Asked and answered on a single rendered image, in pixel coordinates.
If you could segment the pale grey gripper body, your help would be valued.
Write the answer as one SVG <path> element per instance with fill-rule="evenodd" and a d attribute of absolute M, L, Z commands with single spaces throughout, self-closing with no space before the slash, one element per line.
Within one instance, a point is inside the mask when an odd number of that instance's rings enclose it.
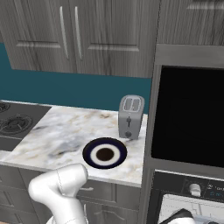
<path fill-rule="evenodd" d="M 224 220 L 209 218 L 205 216 L 194 216 L 196 224 L 224 224 Z"/>

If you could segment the white oven knob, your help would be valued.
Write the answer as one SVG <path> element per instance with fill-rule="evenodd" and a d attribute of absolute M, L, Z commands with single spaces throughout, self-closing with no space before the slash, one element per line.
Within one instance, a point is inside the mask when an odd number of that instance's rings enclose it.
<path fill-rule="evenodd" d="M 190 184 L 189 192 L 192 196 L 199 197 L 201 195 L 201 187 L 199 184 Z"/>

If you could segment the black oven with control panel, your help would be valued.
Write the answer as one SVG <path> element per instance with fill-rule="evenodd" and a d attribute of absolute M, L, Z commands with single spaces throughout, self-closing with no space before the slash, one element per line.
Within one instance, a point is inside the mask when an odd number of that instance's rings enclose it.
<path fill-rule="evenodd" d="M 199 184 L 201 195 L 192 196 L 190 184 Z M 224 180 L 155 171 L 150 191 L 147 224 L 172 224 L 173 218 L 205 216 L 224 220 Z"/>

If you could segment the built-in black microwave oven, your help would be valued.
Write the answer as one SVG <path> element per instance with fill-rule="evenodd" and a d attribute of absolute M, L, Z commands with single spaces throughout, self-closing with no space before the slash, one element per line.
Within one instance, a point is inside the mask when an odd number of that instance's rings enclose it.
<path fill-rule="evenodd" d="M 224 179 L 224 47 L 156 46 L 150 167 Z"/>

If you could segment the grey drawer front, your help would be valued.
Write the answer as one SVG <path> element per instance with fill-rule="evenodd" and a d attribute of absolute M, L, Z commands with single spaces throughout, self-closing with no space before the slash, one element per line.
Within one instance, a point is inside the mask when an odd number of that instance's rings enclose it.
<path fill-rule="evenodd" d="M 25 189 L 25 183 L 20 175 L 19 169 L 0 164 L 0 185 Z"/>
<path fill-rule="evenodd" d="M 137 210 L 139 208 L 141 191 L 139 187 L 91 179 L 83 187 L 93 187 L 94 190 L 90 192 L 79 191 L 77 198 L 80 200 L 130 210 Z"/>
<path fill-rule="evenodd" d="M 26 190 L 0 185 L 0 206 L 34 213 L 31 198 Z"/>

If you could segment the grey base cupboard door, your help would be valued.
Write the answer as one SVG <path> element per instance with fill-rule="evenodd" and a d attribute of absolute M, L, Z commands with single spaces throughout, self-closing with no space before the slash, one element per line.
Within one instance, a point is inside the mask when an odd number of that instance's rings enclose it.
<path fill-rule="evenodd" d="M 137 224 L 138 211 L 85 202 L 89 224 Z"/>

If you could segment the dark blue white plate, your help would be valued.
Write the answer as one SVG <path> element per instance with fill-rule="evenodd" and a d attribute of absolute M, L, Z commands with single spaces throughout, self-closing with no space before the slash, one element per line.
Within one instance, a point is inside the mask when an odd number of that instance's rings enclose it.
<path fill-rule="evenodd" d="M 122 164 L 128 155 L 126 146 L 111 137 L 90 141 L 83 149 L 85 162 L 96 169 L 112 169 Z"/>

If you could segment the grey two-slot toaster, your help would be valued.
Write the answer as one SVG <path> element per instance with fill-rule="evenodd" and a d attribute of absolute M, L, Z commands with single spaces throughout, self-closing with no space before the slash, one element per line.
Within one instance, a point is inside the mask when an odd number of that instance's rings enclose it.
<path fill-rule="evenodd" d="M 119 105 L 119 137 L 137 140 L 142 126 L 144 98 L 139 95 L 125 95 Z"/>

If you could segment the grey wood cupboard over appliances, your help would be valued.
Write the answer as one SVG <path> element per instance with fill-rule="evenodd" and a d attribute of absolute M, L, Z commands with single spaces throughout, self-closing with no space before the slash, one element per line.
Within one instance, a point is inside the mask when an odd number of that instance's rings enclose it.
<path fill-rule="evenodd" d="M 224 46 L 224 0 L 161 0 L 157 42 Z"/>

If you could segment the grey wood cupboard door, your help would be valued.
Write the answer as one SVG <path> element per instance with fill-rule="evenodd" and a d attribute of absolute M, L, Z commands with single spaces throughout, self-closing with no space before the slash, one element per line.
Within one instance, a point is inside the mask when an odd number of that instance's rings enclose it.
<path fill-rule="evenodd" d="M 63 46 L 60 6 L 69 59 Z M 68 0 L 0 0 L 0 31 L 13 69 L 57 73 L 77 70 Z"/>
<path fill-rule="evenodd" d="M 77 72 L 150 78 L 160 0 L 69 0 Z M 80 60 L 74 7 L 78 6 Z"/>

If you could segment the black gas hob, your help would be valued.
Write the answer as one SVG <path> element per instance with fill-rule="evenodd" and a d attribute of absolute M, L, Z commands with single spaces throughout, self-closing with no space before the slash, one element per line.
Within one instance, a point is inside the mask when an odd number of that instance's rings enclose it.
<path fill-rule="evenodd" d="M 13 151 L 49 110 L 48 106 L 0 101 L 0 151 Z"/>

